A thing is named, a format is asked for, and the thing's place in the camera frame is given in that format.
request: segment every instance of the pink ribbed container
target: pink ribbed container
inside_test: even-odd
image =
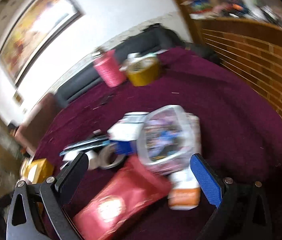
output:
[[[94,68],[111,88],[122,84],[127,79],[126,75],[119,70],[114,52],[114,50],[109,50],[102,57],[94,60]]]

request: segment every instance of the maroon tablecloth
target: maroon tablecloth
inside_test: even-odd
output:
[[[36,158],[59,171],[59,152],[92,131],[106,131],[126,112],[181,105],[201,120],[202,154],[221,176],[259,180],[265,187],[275,238],[282,235],[282,120],[271,106],[234,74],[181,48],[160,55],[166,73],[145,87],[127,82],[111,89],[101,83],[62,110],[42,139]],[[102,98],[114,96],[99,108]],[[88,171],[66,211],[77,214],[115,171]],[[173,211],[166,200],[151,206],[125,239],[195,239],[214,210],[202,194],[191,211]]]

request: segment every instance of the red packet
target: red packet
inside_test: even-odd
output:
[[[168,195],[171,184],[148,171],[132,155],[73,222],[85,240],[111,239],[136,213]]]

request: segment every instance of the yellow tape roll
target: yellow tape roll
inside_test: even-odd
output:
[[[146,86],[159,78],[160,61],[156,57],[144,58],[128,66],[126,73],[135,87]]]

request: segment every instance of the picture frame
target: picture frame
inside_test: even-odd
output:
[[[72,0],[32,0],[0,50],[0,64],[16,87],[45,48],[81,15]]]

